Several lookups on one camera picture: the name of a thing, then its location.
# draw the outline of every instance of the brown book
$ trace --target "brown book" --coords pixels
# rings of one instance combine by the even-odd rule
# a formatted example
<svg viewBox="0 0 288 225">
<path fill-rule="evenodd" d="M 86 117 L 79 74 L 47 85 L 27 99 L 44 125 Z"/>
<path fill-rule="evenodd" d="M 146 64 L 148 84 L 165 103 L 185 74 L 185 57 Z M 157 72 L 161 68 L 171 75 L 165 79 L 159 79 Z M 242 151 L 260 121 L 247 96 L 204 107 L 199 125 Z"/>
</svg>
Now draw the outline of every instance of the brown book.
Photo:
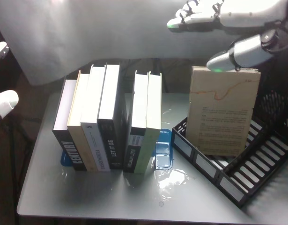
<svg viewBox="0 0 288 225">
<path fill-rule="evenodd" d="M 206 155 L 237 156 L 245 148 L 260 73 L 193 67 L 186 138 Z"/>
<path fill-rule="evenodd" d="M 80 123 L 83 106 L 84 104 L 88 104 L 87 102 L 84 102 L 86 99 L 85 94 L 88 80 L 89 74 L 82 74 L 79 71 L 67 127 L 87 171 L 95 172 L 97 171 L 97 167 Z"/>
</svg>

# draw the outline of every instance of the gray cloth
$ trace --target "gray cloth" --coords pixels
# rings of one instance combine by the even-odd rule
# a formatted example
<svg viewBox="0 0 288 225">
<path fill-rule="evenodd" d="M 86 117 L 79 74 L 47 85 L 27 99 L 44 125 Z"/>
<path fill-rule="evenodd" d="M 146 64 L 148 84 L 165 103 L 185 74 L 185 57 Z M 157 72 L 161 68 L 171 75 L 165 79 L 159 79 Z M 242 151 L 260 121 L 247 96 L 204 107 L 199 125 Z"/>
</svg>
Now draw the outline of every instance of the gray cloth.
<svg viewBox="0 0 288 225">
<path fill-rule="evenodd" d="M 236 38 L 172 33 L 185 0 L 0 0 L 0 31 L 32 85 L 100 59 L 207 59 Z"/>
</svg>

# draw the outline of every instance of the book cover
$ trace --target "book cover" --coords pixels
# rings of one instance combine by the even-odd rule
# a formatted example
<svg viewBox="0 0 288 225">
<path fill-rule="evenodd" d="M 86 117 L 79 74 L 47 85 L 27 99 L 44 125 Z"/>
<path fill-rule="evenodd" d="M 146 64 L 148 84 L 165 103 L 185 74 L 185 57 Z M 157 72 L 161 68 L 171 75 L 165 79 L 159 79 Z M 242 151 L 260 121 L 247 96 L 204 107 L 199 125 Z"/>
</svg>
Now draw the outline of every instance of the book cover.
<svg viewBox="0 0 288 225">
<path fill-rule="evenodd" d="M 133 173 L 146 131 L 148 75 L 135 72 L 133 94 L 128 116 L 128 138 L 124 159 L 124 172 Z"/>
<path fill-rule="evenodd" d="M 98 127 L 111 169 L 123 169 L 127 115 L 119 84 L 119 65 L 106 65 Z"/>
<path fill-rule="evenodd" d="M 206 155 L 237 156 L 245 148 L 260 73 L 215 73 L 193 67 L 186 138 Z"/>
<path fill-rule="evenodd" d="M 82 74 L 81 71 L 79 71 L 67 127 L 87 171 L 95 172 L 97 171 L 96 163 L 80 123 L 81 113 L 86 103 L 84 97 L 88 81 L 89 74 Z"/>
<path fill-rule="evenodd" d="M 62 149 L 69 156 L 73 168 L 77 171 L 86 171 L 87 169 L 67 128 L 67 121 L 70 113 L 76 82 L 76 80 L 64 81 L 52 132 L 58 140 Z"/>
<path fill-rule="evenodd" d="M 148 75 L 148 99 L 146 132 L 134 173 L 145 173 L 161 130 L 162 122 L 162 74 Z"/>
<path fill-rule="evenodd" d="M 87 103 L 81 115 L 81 126 L 92 151 L 98 171 L 109 172 L 111 170 L 97 123 L 104 77 L 105 67 L 94 67 L 92 65 L 87 93 L 84 97 Z"/>
</svg>

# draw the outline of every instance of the row of books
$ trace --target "row of books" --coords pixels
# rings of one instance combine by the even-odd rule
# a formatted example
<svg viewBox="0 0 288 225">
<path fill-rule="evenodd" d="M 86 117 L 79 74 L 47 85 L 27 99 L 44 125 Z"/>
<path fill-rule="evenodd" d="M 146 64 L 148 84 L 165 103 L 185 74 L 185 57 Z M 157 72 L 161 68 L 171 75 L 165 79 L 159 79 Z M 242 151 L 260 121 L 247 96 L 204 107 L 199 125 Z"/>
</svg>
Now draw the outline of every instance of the row of books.
<svg viewBox="0 0 288 225">
<path fill-rule="evenodd" d="M 135 75 L 127 122 L 119 71 L 92 66 L 64 81 L 52 131 L 75 170 L 146 170 L 161 125 L 161 76 Z"/>
</svg>

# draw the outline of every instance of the white table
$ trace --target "white table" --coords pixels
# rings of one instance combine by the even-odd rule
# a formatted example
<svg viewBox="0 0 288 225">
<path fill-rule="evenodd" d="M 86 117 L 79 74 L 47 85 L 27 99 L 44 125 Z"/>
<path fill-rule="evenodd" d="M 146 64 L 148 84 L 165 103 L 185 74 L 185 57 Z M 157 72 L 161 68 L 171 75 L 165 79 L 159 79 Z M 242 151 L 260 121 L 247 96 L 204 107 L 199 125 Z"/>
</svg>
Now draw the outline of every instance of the white table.
<svg viewBox="0 0 288 225">
<path fill-rule="evenodd" d="M 58 100 L 56 93 L 48 101 L 17 208 L 20 215 L 288 224 L 288 163 L 245 212 L 175 150 L 170 170 L 148 169 L 145 175 L 62 167 L 62 149 L 51 131 Z M 188 95 L 163 94 L 162 128 L 172 129 L 187 109 Z"/>
</svg>

